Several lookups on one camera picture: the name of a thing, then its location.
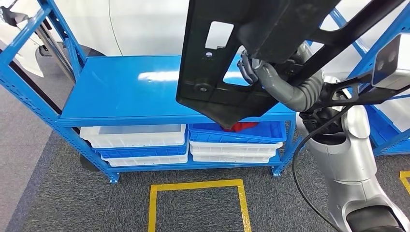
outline red object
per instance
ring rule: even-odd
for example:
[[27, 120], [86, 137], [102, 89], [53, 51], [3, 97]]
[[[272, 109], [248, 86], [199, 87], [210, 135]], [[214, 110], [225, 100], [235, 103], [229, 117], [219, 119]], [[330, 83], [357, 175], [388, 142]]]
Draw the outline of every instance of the red object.
[[228, 132], [240, 132], [241, 130], [255, 127], [257, 124], [258, 122], [237, 122], [234, 124], [234, 126], [232, 126], [231, 129], [222, 129]]

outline blue shelf board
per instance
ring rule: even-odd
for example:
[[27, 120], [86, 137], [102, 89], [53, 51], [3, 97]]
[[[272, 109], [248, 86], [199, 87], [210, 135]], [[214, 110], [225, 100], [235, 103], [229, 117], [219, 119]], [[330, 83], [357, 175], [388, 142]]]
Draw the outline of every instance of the blue shelf board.
[[374, 105], [365, 105], [370, 123], [370, 139], [376, 146], [374, 152], [379, 155], [397, 155], [410, 153], [410, 140], [405, 139], [393, 145], [398, 137], [410, 137], [410, 131], [401, 132], [393, 122]]
[[278, 151], [268, 163], [224, 163], [224, 162], [195, 162], [192, 160], [191, 153], [188, 154], [188, 162], [177, 164], [145, 165], [131, 167], [110, 167], [111, 172], [140, 172], [140, 171], [169, 171], [169, 170], [193, 170], [193, 169], [211, 169], [211, 168], [245, 168], [261, 166], [279, 166], [283, 163], [280, 161]]
[[[235, 56], [225, 81], [245, 85]], [[58, 123], [63, 126], [209, 123], [206, 116], [176, 102], [181, 56], [88, 57]], [[262, 117], [282, 121], [295, 112], [277, 104]]]

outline gray carpet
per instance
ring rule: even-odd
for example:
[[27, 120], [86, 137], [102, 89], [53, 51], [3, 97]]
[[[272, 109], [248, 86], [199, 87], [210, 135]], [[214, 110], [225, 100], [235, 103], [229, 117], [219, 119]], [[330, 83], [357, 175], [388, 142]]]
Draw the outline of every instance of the gray carpet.
[[[243, 179], [253, 232], [331, 231], [300, 197], [290, 167], [279, 178], [267, 167], [125, 173], [112, 185], [101, 173], [83, 170], [78, 153], [56, 134], [50, 139], [54, 142], [43, 153], [53, 158], [50, 166], [38, 188], [29, 190], [35, 197], [28, 213], [14, 215], [8, 232], [143, 232], [147, 231], [151, 184], [225, 179]], [[302, 187], [325, 211], [321, 174], [309, 153], [304, 151], [301, 157]], [[410, 215], [410, 196], [398, 178], [400, 171], [410, 170], [410, 156], [380, 157], [377, 163], [384, 190]], [[156, 231], [243, 231], [238, 201], [233, 187], [159, 192]]]

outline stacked bins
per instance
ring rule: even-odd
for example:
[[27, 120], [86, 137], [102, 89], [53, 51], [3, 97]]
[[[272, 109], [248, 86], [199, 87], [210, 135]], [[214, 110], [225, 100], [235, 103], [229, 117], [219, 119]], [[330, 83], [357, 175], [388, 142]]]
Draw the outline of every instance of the stacked bins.
[[260, 122], [239, 132], [216, 123], [189, 124], [190, 152], [198, 162], [268, 163], [286, 141], [285, 122]]
[[185, 124], [82, 127], [80, 137], [113, 167], [188, 161]]

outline yellow floor tape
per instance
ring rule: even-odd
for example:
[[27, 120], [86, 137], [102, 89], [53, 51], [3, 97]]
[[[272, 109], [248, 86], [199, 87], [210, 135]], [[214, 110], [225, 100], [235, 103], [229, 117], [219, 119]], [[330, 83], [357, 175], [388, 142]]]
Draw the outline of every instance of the yellow floor tape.
[[242, 221], [244, 232], [251, 232], [250, 220], [248, 214], [248, 204], [246, 203], [245, 188], [241, 179], [235, 180], [217, 180], [178, 184], [151, 185], [149, 197], [149, 215], [148, 215], [148, 232], [155, 232], [155, 216], [157, 212], [157, 192], [171, 190], [187, 190], [187, 189], [206, 189], [217, 187], [238, 187], [239, 203], [241, 207]]
[[410, 194], [410, 184], [407, 178], [410, 178], [410, 171], [401, 171], [400, 180], [403, 183], [404, 187], [407, 189], [407, 192]]

